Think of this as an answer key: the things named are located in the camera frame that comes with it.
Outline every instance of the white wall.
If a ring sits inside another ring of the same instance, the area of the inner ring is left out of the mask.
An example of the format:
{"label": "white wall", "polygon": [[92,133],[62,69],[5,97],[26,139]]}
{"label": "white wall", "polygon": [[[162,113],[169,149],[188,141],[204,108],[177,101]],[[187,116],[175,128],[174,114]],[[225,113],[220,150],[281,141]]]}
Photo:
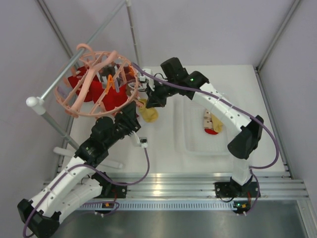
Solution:
{"label": "white wall", "polygon": [[[22,237],[17,204],[30,199],[51,179],[62,139],[27,108],[29,96],[40,96],[67,60],[35,1],[5,0],[0,7],[0,237]],[[65,124],[61,106],[46,103]]]}
{"label": "white wall", "polygon": [[267,64],[262,80],[293,172],[317,211],[317,1],[305,0]]}
{"label": "white wall", "polygon": [[[293,0],[132,0],[143,65],[257,65]],[[118,0],[46,0],[75,49]],[[125,7],[92,45],[135,60]]]}

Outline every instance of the white table surface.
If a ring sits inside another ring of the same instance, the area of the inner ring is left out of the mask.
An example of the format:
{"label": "white table surface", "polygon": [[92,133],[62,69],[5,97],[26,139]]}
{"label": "white table surface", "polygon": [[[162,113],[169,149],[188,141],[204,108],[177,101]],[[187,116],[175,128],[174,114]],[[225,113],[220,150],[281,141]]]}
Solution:
{"label": "white table surface", "polygon": [[[154,73],[162,72],[160,67],[150,67]],[[260,92],[260,88],[251,65],[213,65],[186,66],[188,73],[194,70],[205,75],[210,83],[219,91],[228,95],[230,101],[253,114],[260,115],[265,125],[272,131],[267,111]],[[225,173],[232,171],[232,156],[193,156],[184,151],[182,124],[183,97],[175,95],[167,99],[165,108],[157,108],[159,118],[154,123],[141,122],[139,136],[146,136],[149,141],[148,154],[150,158],[150,173]],[[91,107],[85,103],[84,108]],[[94,118],[79,117],[74,119],[71,136],[78,144],[84,142],[95,124]],[[269,135],[263,130],[258,148],[252,153],[254,166],[265,166],[275,157],[275,147]],[[109,149],[106,159],[116,160],[124,164],[123,169],[113,169],[99,166],[106,172],[144,173],[146,171],[146,157],[144,150],[134,147],[131,139],[126,136]],[[282,159],[266,172],[285,171]]]}

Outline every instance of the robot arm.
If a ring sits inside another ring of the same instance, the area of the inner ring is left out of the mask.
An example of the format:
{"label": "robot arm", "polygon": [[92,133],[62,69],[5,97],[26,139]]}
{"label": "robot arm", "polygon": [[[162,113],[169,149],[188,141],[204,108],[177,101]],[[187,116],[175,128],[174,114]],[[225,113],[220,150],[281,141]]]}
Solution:
{"label": "robot arm", "polygon": [[147,108],[164,107],[167,97],[175,94],[187,96],[190,100],[202,105],[214,114],[234,134],[234,139],[228,144],[228,150],[235,157],[233,162],[233,173],[231,186],[238,194],[252,181],[250,173],[250,153],[258,146],[262,135],[262,127],[244,114],[239,114],[232,106],[221,102],[221,99],[228,101],[209,83],[209,80],[200,72],[194,71],[191,74],[183,68],[178,58],[170,58],[161,64],[167,77],[168,83],[174,85],[198,89],[216,95],[218,98],[208,96],[200,92],[185,91],[153,81],[150,75],[146,75],[149,81],[147,85]]}
{"label": "robot arm", "polygon": [[[98,196],[107,197],[115,185],[97,173],[74,189],[84,176],[92,173],[90,168],[82,165],[96,168],[108,156],[108,149],[114,143],[126,135],[135,136],[140,128],[135,102],[117,113],[114,123],[109,117],[99,118],[90,137],[80,145],[64,170],[39,194],[18,204],[21,220],[24,223],[29,220],[28,228],[38,238],[49,238],[63,220],[85,202]],[[138,142],[147,143],[145,139]]]}

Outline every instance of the yellow cloth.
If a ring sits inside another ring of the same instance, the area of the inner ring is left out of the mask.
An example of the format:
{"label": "yellow cloth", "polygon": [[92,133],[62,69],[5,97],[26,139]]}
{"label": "yellow cloth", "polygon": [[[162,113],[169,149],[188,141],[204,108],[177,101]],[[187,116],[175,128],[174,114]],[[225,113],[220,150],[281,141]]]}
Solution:
{"label": "yellow cloth", "polygon": [[144,105],[139,108],[139,112],[145,122],[155,122],[159,118],[159,113],[155,108],[146,108],[147,99],[142,98],[138,100]]}
{"label": "yellow cloth", "polygon": [[222,132],[223,123],[218,118],[216,118],[213,114],[211,115],[211,120],[212,120],[213,130],[218,133]]}

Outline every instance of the vent grille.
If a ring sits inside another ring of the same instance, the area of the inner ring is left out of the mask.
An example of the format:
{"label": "vent grille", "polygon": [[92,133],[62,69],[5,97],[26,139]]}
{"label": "vent grille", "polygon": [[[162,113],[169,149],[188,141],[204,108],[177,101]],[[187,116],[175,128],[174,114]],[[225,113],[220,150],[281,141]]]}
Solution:
{"label": "vent grille", "polygon": [[[121,211],[204,211],[235,210],[233,202],[221,201],[119,201]],[[78,210],[110,210],[101,204],[87,204]]]}

